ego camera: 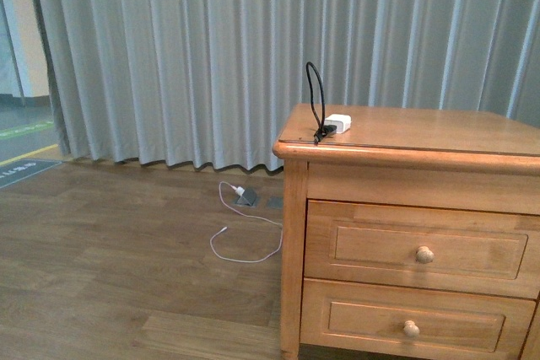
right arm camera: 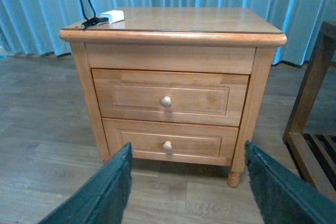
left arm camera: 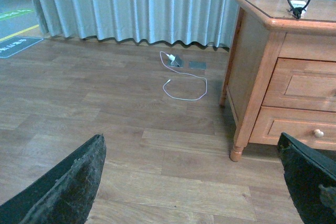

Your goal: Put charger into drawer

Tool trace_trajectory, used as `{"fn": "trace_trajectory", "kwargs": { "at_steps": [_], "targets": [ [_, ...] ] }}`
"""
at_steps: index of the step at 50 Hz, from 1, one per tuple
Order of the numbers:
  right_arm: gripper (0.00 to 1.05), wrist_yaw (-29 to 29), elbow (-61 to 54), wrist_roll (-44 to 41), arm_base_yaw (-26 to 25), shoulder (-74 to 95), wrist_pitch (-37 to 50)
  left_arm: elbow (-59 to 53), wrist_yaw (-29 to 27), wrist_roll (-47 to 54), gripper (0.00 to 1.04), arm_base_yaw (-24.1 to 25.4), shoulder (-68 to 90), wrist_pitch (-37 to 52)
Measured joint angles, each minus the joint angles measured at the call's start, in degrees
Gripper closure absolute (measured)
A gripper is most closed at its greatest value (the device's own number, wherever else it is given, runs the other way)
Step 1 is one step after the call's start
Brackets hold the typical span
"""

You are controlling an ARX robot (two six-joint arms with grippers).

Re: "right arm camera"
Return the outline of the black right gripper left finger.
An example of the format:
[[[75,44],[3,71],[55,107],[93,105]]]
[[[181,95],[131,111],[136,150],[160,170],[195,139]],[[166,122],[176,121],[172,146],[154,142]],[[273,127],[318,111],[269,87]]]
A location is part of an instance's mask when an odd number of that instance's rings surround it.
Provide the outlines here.
[[[40,223],[121,223],[132,186],[132,146],[120,149]]]

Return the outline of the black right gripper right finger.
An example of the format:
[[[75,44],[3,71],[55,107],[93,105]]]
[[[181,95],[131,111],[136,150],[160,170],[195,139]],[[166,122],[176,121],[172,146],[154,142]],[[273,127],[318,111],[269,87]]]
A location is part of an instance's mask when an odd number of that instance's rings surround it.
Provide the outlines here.
[[[250,141],[245,164],[264,223],[335,223],[335,203]]]

